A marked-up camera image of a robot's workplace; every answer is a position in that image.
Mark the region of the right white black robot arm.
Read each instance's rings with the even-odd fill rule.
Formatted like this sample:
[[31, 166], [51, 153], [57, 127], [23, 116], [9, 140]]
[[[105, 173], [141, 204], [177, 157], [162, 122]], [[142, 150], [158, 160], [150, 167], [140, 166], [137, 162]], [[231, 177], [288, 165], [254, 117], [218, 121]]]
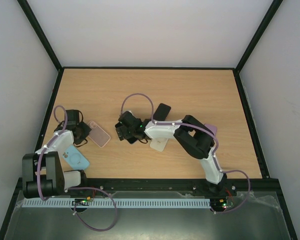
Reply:
[[208, 191], [214, 196], [225, 191], [227, 175], [222, 172], [215, 155], [218, 147], [216, 127], [207, 127], [192, 115], [174, 121], [141, 120], [126, 111], [119, 117], [115, 130], [121, 141], [150, 143], [150, 147], [158, 152], [163, 152], [169, 140], [176, 140], [191, 157], [199, 160]]

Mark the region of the pink phone case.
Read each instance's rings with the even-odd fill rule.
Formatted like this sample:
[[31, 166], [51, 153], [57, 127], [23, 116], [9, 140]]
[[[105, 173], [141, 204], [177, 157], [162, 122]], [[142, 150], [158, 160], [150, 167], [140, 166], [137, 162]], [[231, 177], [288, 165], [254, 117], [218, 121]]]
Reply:
[[87, 125], [91, 128], [88, 137], [98, 147], [103, 148], [110, 141], [110, 135], [93, 120], [90, 120]]

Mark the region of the black screen phone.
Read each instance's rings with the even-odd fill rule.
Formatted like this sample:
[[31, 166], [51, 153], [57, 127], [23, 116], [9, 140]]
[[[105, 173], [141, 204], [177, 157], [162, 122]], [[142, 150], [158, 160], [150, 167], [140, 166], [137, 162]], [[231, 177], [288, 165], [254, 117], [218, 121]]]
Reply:
[[136, 141], [138, 141], [138, 139], [135, 138], [135, 137], [131, 137], [131, 138], [128, 138], [127, 141], [128, 141], [130, 144], [134, 144]]

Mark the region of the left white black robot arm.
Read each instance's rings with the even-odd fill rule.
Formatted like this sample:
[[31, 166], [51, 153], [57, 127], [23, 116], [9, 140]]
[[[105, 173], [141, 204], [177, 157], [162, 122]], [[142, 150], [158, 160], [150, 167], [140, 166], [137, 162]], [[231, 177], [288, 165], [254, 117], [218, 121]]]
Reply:
[[83, 121], [65, 130], [60, 123], [47, 144], [23, 156], [22, 191], [27, 199], [41, 198], [45, 201], [67, 189], [87, 186], [85, 171], [63, 171], [61, 158], [68, 147], [72, 147], [76, 140], [85, 140], [90, 131], [91, 128]]

